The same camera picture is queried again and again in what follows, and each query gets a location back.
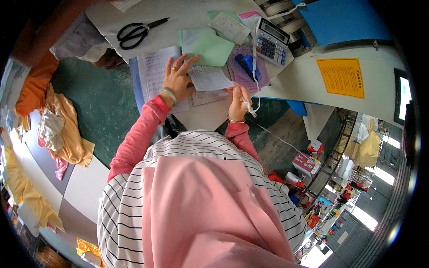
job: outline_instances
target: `striped shirt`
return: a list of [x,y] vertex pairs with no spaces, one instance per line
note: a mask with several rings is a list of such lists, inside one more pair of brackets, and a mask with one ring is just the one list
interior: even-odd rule
[[156,167],[161,156],[186,154],[240,160],[244,163],[256,187],[265,186],[275,208],[292,252],[299,249],[308,227],[304,217],[287,196],[288,188],[270,181],[261,164],[248,153],[238,149],[222,135],[205,130],[169,136],[148,148],[146,155],[130,174],[120,174],[109,181],[101,197],[97,222],[98,243],[107,267],[144,267],[142,251],[142,168]]

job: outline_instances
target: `calculator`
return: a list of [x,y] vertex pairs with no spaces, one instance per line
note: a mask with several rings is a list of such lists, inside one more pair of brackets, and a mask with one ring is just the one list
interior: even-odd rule
[[290,35],[264,18],[259,18],[256,27],[256,54],[261,58],[284,67]]

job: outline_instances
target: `factory floor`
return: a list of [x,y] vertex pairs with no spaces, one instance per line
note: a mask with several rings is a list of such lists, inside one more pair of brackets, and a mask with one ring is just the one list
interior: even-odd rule
[[[63,93],[73,102],[82,137],[95,144],[94,155],[109,167],[118,146],[139,117],[128,65],[106,70],[76,58],[67,58],[60,62],[52,84],[55,92]],[[256,108],[257,99],[253,102]],[[255,122],[306,151],[309,140],[304,121],[285,100],[261,99]],[[226,125],[225,122],[218,130],[224,133]],[[265,169],[274,170],[281,178],[288,171],[296,173],[291,163],[296,151],[249,120],[248,125],[249,136]],[[333,146],[330,143],[340,126],[339,117],[333,112],[319,137],[326,152]]]

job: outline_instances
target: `right hand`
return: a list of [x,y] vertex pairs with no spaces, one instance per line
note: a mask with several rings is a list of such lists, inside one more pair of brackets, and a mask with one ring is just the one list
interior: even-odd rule
[[[169,58],[167,66],[165,67],[165,79],[163,88],[168,89],[177,99],[177,102],[185,99],[190,96],[194,91],[195,87],[188,87],[189,83],[192,83],[187,72],[189,68],[198,60],[198,55],[187,60],[185,63],[182,62],[187,58],[188,54],[181,55],[172,65],[173,58]],[[170,108],[173,107],[174,101],[168,93],[165,91],[160,93],[161,99],[167,104]]]
[[228,92],[233,96],[233,102],[228,110],[228,117],[234,121],[242,121],[244,115],[247,113],[247,105],[241,99],[243,96],[252,105],[252,99],[250,98],[249,91],[239,83],[232,81],[234,87],[227,88]]

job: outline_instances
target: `scissors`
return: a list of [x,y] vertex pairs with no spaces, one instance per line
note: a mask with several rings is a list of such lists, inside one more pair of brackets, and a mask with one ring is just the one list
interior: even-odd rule
[[[144,23],[130,23],[130,24],[122,27],[122,29],[119,31],[118,35],[116,36],[116,38],[118,39],[118,41],[120,41],[119,42],[120,48],[123,49],[123,50],[128,50],[128,49],[133,49],[136,46],[140,45],[140,43],[143,41],[143,39],[148,35],[149,29],[151,29],[153,27],[156,27],[158,25],[161,25],[164,22],[167,22],[168,19],[169,18],[163,18],[163,19],[154,21],[152,23],[149,23],[148,25],[145,25]],[[126,29],[128,29],[130,27],[135,27],[135,26],[137,26],[137,27],[134,28],[134,29],[132,29],[124,37],[120,37],[124,30],[126,30]],[[134,34],[135,32],[137,32],[137,31],[139,31],[141,29],[144,29],[144,30],[142,32],[140,32],[140,33]],[[140,37],[140,39],[134,45],[131,45],[131,46],[128,46],[128,47],[124,46],[124,42],[132,40],[132,39],[135,39],[135,38],[139,38],[139,37]]]

